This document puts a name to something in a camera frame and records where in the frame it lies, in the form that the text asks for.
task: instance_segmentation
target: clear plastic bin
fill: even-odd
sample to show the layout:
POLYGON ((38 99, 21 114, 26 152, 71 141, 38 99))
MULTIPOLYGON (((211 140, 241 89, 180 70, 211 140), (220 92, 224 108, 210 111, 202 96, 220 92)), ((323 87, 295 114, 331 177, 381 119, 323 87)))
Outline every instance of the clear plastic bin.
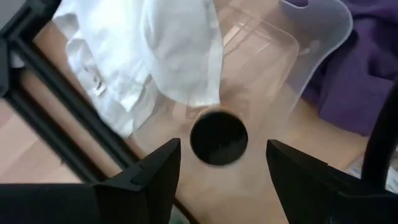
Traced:
POLYGON ((309 0, 305 7, 278 0, 215 3, 224 42, 221 107, 246 126, 246 152, 222 167, 199 160, 190 130, 206 108, 166 97, 130 140, 145 156, 171 138, 181 139, 177 197, 196 215, 203 211, 210 223, 273 223, 272 210, 266 210, 279 203, 267 171, 266 141, 283 129, 313 71, 348 37, 352 21, 337 0, 309 0))

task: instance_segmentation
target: white cloth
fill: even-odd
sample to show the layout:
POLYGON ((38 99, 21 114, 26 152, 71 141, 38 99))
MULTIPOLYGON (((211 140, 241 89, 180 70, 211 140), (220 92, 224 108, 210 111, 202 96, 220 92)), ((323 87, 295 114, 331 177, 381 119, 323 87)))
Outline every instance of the white cloth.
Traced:
POLYGON ((223 43, 212 0, 63 0, 53 18, 68 63, 101 118, 128 137, 160 90, 188 106, 220 102, 223 43))

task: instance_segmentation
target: crumpled fabric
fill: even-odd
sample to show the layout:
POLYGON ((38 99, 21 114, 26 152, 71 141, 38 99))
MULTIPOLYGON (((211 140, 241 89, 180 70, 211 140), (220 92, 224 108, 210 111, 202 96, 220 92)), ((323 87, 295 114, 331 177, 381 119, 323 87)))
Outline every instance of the crumpled fabric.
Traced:
POLYGON ((159 93, 188 106, 220 103, 223 43, 211 0, 63 0, 53 22, 98 114, 125 138, 159 93))
POLYGON ((369 136, 398 77, 398 1, 343 2, 353 15, 353 31, 319 66, 302 98, 318 106, 321 119, 369 136))

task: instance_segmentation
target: purple cloth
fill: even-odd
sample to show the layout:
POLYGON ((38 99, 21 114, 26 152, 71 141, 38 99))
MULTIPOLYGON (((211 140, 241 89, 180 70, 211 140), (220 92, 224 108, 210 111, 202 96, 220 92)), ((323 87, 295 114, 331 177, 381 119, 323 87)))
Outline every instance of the purple cloth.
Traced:
POLYGON ((368 136, 398 78, 398 0, 343 2, 354 29, 320 65, 302 97, 318 106, 321 119, 368 136))

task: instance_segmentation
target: black round opening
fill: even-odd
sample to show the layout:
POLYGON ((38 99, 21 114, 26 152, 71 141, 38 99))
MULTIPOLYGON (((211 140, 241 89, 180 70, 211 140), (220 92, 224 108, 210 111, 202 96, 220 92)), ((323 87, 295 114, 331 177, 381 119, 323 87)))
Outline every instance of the black round opening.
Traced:
POLYGON ((230 113, 210 111, 193 125, 190 141, 200 160, 223 166, 243 155, 248 144, 248 132, 243 122, 230 113))

